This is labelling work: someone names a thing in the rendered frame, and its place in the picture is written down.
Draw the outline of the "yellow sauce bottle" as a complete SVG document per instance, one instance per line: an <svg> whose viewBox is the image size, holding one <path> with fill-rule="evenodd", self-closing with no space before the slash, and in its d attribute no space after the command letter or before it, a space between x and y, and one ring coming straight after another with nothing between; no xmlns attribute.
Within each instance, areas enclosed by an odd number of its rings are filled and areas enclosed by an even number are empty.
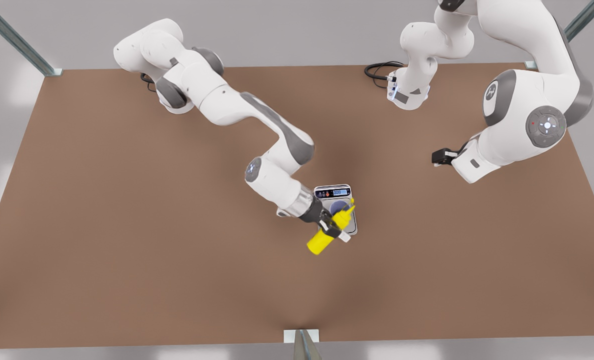
<svg viewBox="0 0 594 360"><path fill-rule="evenodd" d="M351 223L352 214L355 209L354 198L350 199L347 207L347 209L342 208L331 216L322 215L317 222L319 230L307 242L307 247L311 253L319 255L334 239L342 239L344 242L350 240L351 235L345 231L345 228Z"/></svg>

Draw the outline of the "silver digital kitchen scale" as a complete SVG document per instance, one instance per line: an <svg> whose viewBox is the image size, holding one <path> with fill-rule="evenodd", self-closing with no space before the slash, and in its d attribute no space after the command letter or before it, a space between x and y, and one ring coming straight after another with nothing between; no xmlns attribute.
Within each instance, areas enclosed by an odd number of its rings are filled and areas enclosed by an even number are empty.
<svg viewBox="0 0 594 360"><path fill-rule="evenodd" d="M323 207L330 211L331 203L337 200L344 200L352 203L352 189L349 184L336 184L333 186L317 186L312 191L316 198L319 198ZM349 223L343 228L343 231L347 232L351 236L357 234L357 220L355 218L355 212L350 213Z"/></svg>

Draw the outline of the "silver frame post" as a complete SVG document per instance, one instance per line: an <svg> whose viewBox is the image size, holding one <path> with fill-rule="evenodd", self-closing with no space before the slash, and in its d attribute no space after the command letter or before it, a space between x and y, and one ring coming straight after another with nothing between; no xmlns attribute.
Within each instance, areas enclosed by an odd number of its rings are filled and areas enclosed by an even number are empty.
<svg viewBox="0 0 594 360"><path fill-rule="evenodd" d="M0 16L0 36L23 55L43 76L57 77L63 74L63 69L51 66L2 16Z"/></svg>
<svg viewBox="0 0 594 360"><path fill-rule="evenodd" d="M554 10L555 18L560 21L559 27L566 39L567 50L571 53L571 61L575 62L571 43L594 20L594 0L543 0L544 4Z"/></svg>
<svg viewBox="0 0 594 360"><path fill-rule="evenodd" d="M286 329L283 342L294 344L293 360L322 360L316 343L320 341L319 329Z"/></svg>

